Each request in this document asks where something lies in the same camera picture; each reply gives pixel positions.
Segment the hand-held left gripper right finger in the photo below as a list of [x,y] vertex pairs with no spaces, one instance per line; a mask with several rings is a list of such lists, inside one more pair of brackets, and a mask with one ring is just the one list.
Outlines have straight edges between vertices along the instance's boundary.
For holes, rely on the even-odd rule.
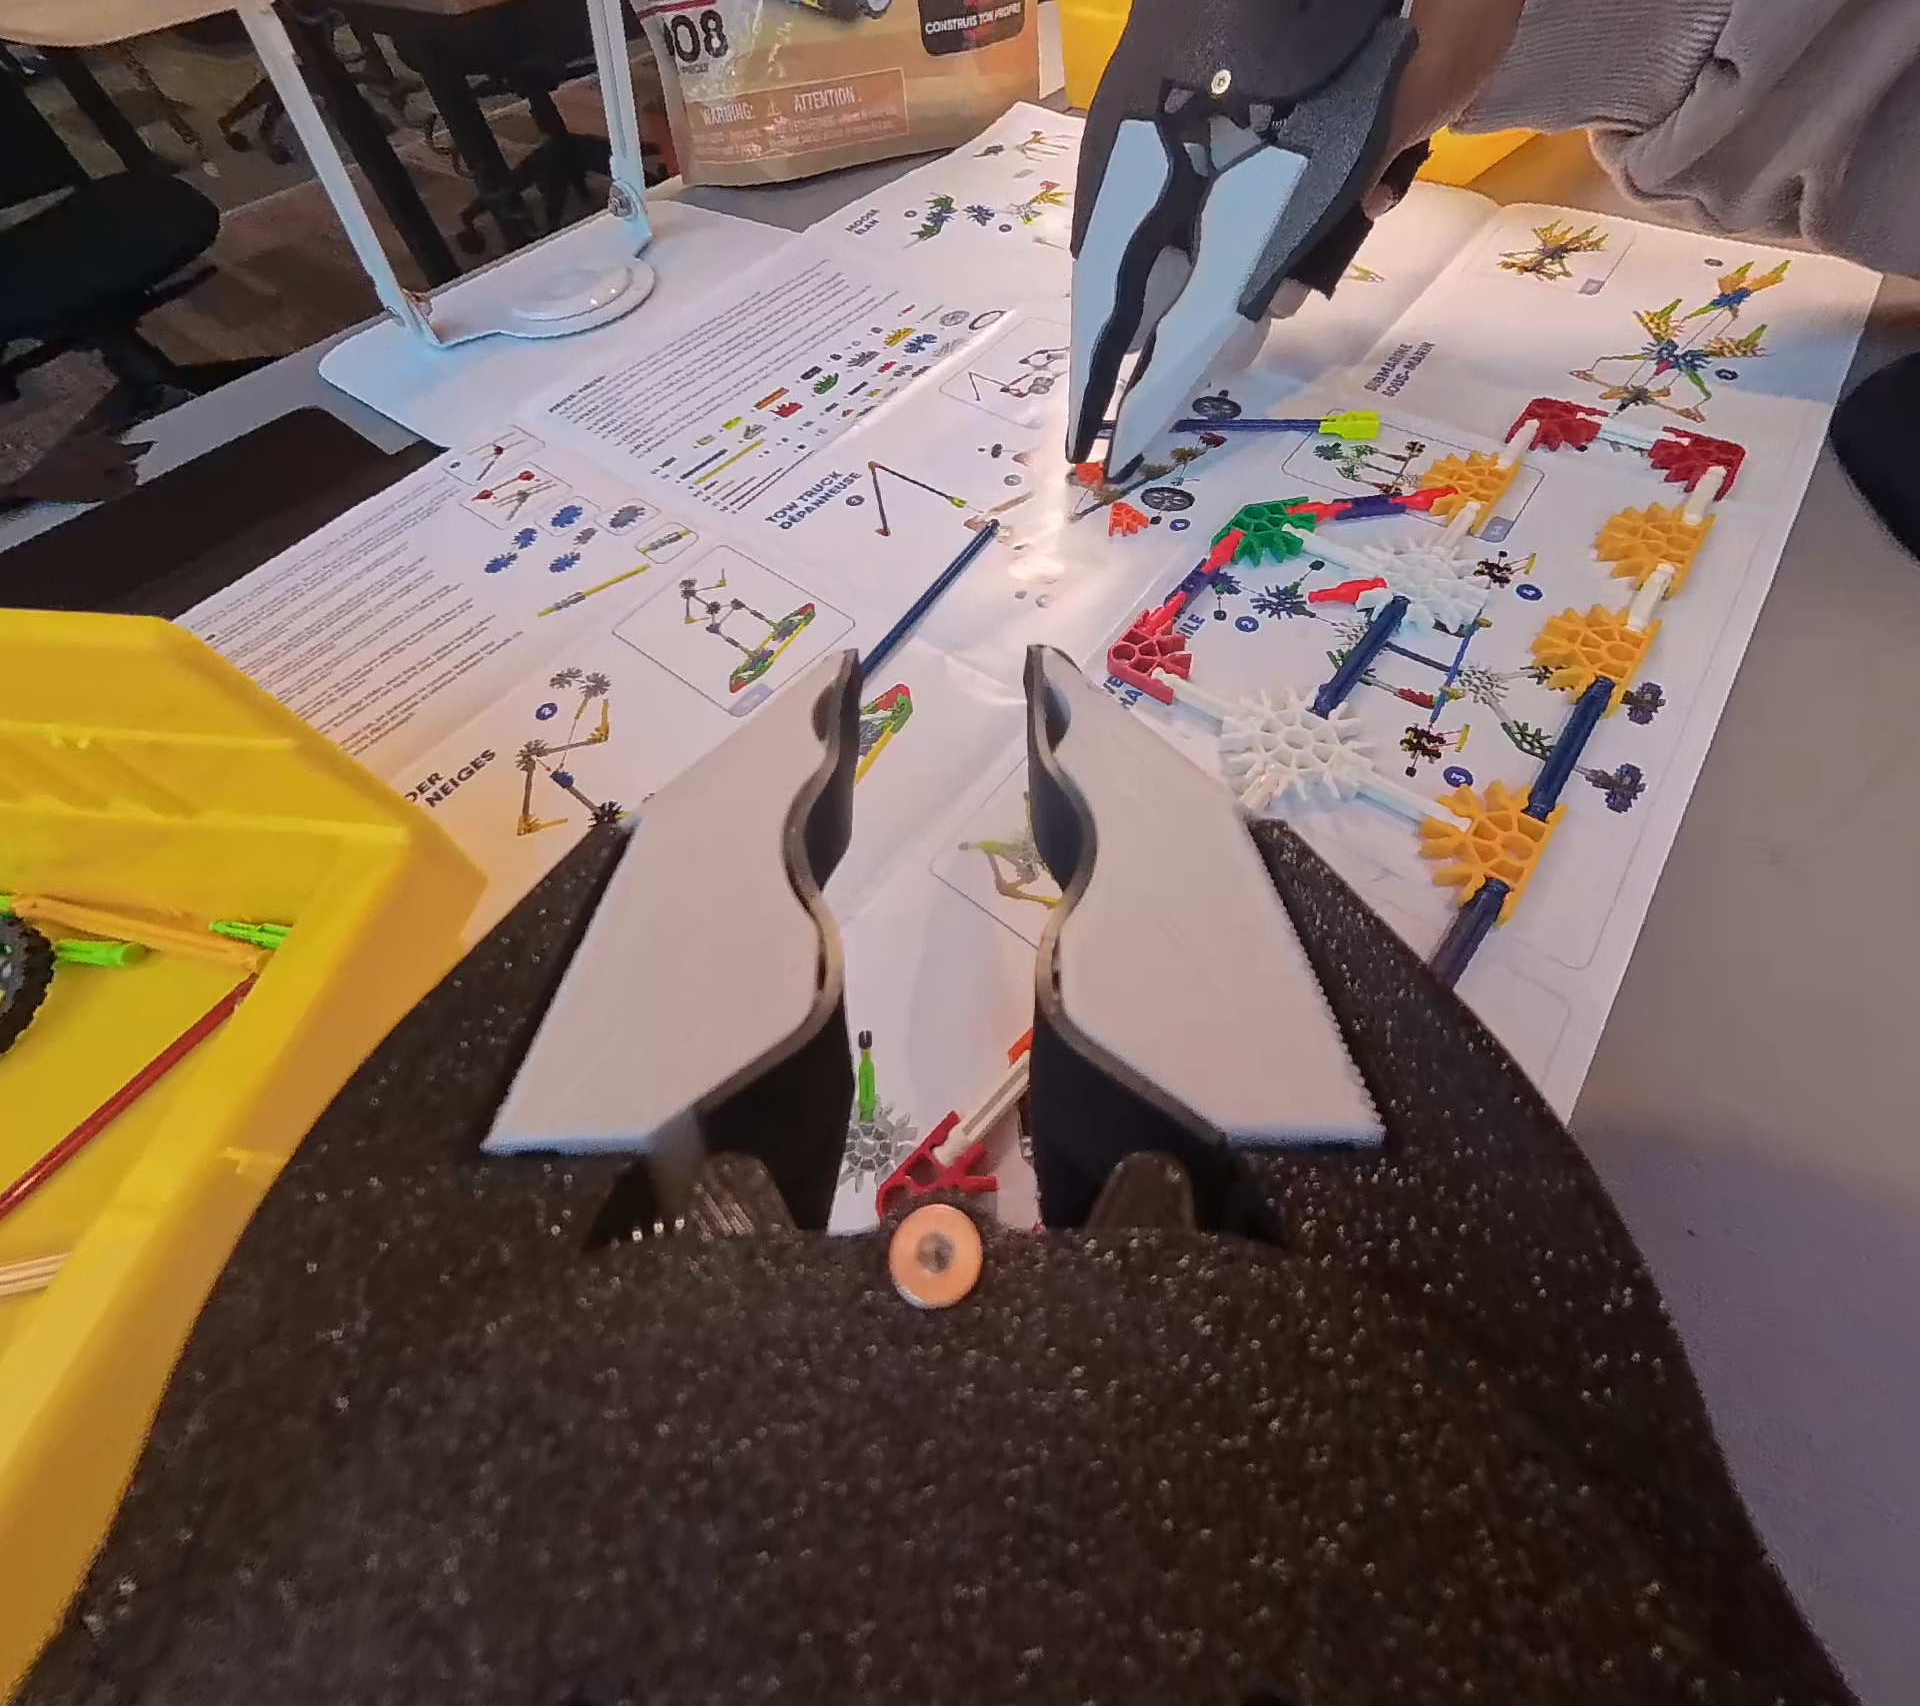
[[1023,654],[1025,799],[1060,898],[1040,933],[1027,1133],[1040,1220],[1081,1229],[1161,1156],[1203,1229],[1272,1229],[1259,1156],[1386,1129],[1222,783],[1049,644]]

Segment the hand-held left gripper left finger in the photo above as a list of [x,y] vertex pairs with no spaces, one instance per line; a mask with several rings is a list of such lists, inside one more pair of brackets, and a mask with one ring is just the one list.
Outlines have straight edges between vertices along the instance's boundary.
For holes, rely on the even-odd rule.
[[639,809],[484,1139],[623,1156],[661,1214],[702,1163],[755,1160],[831,1219],[854,1100],[823,889],[851,843],[862,669],[827,652]]

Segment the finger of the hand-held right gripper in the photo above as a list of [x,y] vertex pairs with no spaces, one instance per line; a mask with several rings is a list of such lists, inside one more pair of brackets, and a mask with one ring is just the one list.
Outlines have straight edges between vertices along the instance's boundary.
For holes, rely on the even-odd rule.
[[1219,361],[1200,313],[1198,217],[1213,177],[1210,110],[1124,118],[1070,277],[1067,457],[1131,470]]
[[[1325,295],[1370,228],[1363,200],[1387,168],[1386,136],[1416,30],[1401,14],[1375,22],[1346,62],[1288,103],[1245,91],[1250,61],[1213,62],[1200,86],[1152,76],[1131,18],[1106,74],[1106,158],[1126,118],[1210,110],[1212,183],[1198,217],[1200,313],[1217,324],[1222,368],[1258,350],[1273,305],[1292,287]],[[1185,415],[1188,399],[1145,454]],[[1108,470],[1116,484],[1139,470]]]

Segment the blue plastic rod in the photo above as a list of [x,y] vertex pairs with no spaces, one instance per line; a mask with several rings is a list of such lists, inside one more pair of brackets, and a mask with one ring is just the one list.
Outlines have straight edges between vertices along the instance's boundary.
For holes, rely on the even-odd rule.
[[893,659],[900,647],[918,630],[923,619],[931,614],[933,609],[944,600],[948,590],[951,590],[995,544],[998,535],[1000,519],[990,519],[955,554],[955,558],[893,620],[882,638],[875,638],[875,642],[860,656],[858,663],[862,685],[875,679],[875,674]]

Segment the pile of coloured rods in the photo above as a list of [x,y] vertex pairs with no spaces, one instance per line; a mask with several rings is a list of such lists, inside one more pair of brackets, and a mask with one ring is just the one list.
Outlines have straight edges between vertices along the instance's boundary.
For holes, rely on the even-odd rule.
[[7,896],[55,951],[4,1055],[4,1340],[100,1251],[165,1236],[274,1133],[312,1049],[323,947],[309,914],[219,920]]

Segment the dark red snowflake connector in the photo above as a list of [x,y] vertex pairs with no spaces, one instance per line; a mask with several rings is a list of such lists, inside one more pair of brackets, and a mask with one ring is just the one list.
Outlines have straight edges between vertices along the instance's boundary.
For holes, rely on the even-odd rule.
[[1007,1047],[990,1090],[965,1113],[937,1120],[875,1188],[875,1219],[888,1220],[923,1200],[976,1200],[995,1194],[995,1139],[1013,1124],[1027,1095],[1033,1029]]

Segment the white building instruction sheet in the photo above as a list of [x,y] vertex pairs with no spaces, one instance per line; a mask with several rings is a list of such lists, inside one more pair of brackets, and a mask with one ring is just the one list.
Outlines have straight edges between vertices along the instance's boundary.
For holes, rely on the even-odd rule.
[[[827,898],[855,1090],[831,1226],[970,1109],[1029,1027],[1058,889],[1023,787],[1022,663],[1094,681],[1253,501],[1387,491],[1410,440],[1495,450],[1536,399],[1743,448],[1661,613],[1658,717],[1597,737],[1644,766],[1627,814],[1579,785],[1514,919],[1459,978],[1572,1110],[1873,301],[1853,265],[1579,209],[1417,186],[1188,418],[1372,408],[1374,445],[1212,445],[1174,430],[1134,476],[1063,450],[1070,170],[1079,124],[1013,109],[957,154],[755,257],[700,298],[584,342],[487,401],[428,469],[215,593],[183,627],[432,816],[479,868],[468,941],[598,824],[653,795],[829,652],[867,648],[990,520],[995,542],[873,679],[855,835]],[[1104,504],[1161,511],[1109,539]],[[1614,590],[1587,557],[1620,506],[1669,499],[1627,450],[1532,454],[1507,542],[1547,609]],[[1412,826],[1277,814],[1419,952],[1450,919]]]

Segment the large black rubber tyre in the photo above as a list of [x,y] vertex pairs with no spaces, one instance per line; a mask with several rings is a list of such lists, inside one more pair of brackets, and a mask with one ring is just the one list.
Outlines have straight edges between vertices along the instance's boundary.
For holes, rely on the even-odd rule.
[[55,951],[28,920],[2,913],[2,1021],[6,1057],[34,1024],[55,972]]

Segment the black chair seat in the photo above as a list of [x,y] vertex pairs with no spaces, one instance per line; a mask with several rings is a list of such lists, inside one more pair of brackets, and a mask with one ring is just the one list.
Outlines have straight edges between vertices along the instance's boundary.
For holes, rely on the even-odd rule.
[[1917,355],[1865,375],[1829,425],[1836,464],[1885,535],[1912,560],[1917,531]]

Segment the black office chair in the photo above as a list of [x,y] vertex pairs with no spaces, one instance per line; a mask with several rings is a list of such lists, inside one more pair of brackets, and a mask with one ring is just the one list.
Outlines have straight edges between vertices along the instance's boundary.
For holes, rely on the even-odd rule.
[[96,355],[143,416],[223,380],[183,368],[142,320],[209,277],[221,212],[193,184],[149,170],[90,177],[10,73],[2,78],[2,206],[39,205],[2,231],[2,399],[19,376]]

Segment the colourful rod connector frame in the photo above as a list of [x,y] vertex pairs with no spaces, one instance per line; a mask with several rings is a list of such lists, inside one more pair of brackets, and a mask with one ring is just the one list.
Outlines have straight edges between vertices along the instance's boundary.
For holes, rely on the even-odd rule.
[[[1450,905],[1429,954],[1448,985],[1515,917],[1579,785],[1618,816],[1647,799],[1642,762],[1596,748],[1664,711],[1664,613],[1748,458],[1696,425],[1642,445],[1605,425],[1536,399],[1495,450],[1412,438],[1387,488],[1247,503],[1106,654],[1137,711],[1212,739],[1247,816],[1370,805],[1407,822]],[[1551,611],[1507,499],[1532,454],[1591,446],[1631,452],[1669,499],[1596,525],[1610,600]]]

